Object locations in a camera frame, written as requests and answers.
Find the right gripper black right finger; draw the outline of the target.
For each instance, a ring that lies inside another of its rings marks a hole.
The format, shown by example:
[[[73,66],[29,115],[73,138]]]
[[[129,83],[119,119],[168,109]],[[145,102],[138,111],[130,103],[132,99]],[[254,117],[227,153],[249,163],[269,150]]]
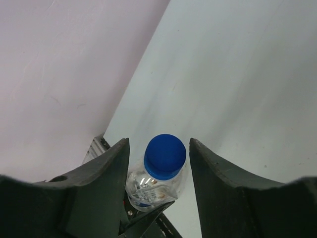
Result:
[[[197,139],[189,157],[205,238],[314,238],[317,179],[280,183],[248,172]]]

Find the clear pepsi bottle blue cap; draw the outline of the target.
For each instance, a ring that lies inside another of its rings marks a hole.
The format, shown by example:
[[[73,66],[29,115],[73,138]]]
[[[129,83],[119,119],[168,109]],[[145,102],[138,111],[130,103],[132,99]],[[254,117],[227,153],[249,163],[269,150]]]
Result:
[[[186,148],[174,135],[160,134],[148,143],[143,158],[128,170],[126,193],[141,212],[177,200],[188,176]]]

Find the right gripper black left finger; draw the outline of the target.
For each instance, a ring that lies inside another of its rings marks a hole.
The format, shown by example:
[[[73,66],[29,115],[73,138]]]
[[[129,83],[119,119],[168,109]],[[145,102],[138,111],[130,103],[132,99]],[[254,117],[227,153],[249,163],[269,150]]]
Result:
[[[0,178],[3,238],[116,238],[119,235],[129,140],[45,182]]]

